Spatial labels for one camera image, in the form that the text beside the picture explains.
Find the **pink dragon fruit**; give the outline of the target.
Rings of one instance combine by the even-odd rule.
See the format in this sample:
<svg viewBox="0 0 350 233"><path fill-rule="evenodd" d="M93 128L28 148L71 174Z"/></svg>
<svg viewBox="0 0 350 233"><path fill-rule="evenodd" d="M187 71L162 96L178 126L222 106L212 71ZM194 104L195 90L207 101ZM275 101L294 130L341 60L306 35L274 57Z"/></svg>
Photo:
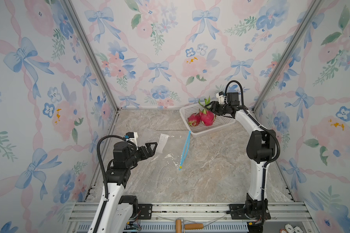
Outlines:
<svg viewBox="0 0 350 233"><path fill-rule="evenodd" d="M188 125L191 127L198 126L201 122L201 115L199 113L191 114L188 117Z"/></svg>
<svg viewBox="0 0 350 233"><path fill-rule="evenodd" d="M202 107L202 109L199 110L199 113L201 115L201 122L205 126L212 126L216 119L215 114L213 114L211 111L205 108L205 105L209 104L210 102L211 102L211 97L204 99L204 103L202 103L200 100L198 101L198 104Z"/></svg>

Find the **clear zip-top bag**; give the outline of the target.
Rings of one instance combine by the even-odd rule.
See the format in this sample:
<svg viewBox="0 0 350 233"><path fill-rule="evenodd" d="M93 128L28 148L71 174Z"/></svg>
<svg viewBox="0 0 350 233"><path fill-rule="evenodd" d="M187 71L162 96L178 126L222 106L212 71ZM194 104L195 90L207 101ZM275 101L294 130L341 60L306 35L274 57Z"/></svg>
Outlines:
<svg viewBox="0 0 350 233"><path fill-rule="evenodd" d="M156 165L170 166L182 170L190 150L190 131L155 131L145 129L139 138L139 145L157 143L154 156L149 158Z"/></svg>

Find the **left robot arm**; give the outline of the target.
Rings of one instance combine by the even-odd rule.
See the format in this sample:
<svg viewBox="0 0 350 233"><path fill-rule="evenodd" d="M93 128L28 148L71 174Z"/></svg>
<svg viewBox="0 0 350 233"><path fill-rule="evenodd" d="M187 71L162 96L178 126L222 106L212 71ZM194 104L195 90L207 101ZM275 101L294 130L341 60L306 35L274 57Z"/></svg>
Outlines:
<svg viewBox="0 0 350 233"><path fill-rule="evenodd" d="M122 233L129 220L139 215L137 197L125 195L124 191L131 170L140 161L153 157L157 146L151 142L137 147L129 140L114 145L109 168L102 167L104 188L89 233Z"/></svg>

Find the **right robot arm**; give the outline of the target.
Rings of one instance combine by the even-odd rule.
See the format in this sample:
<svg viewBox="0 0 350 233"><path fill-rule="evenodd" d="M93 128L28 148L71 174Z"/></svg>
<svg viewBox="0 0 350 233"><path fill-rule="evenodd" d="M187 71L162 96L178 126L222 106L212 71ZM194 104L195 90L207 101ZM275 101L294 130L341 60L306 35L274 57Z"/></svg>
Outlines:
<svg viewBox="0 0 350 233"><path fill-rule="evenodd" d="M245 206L242 210L230 210L229 214L242 214L256 220L262 225L269 219L268 200L266 197L267 170L269 165L280 156L280 143L273 130L261 125L243 105L242 95L237 92L216 94L216 101L205 105L205 108L221 117L232 117L250 133L247 144L247 156L251 162L250 187Z"/></svg>

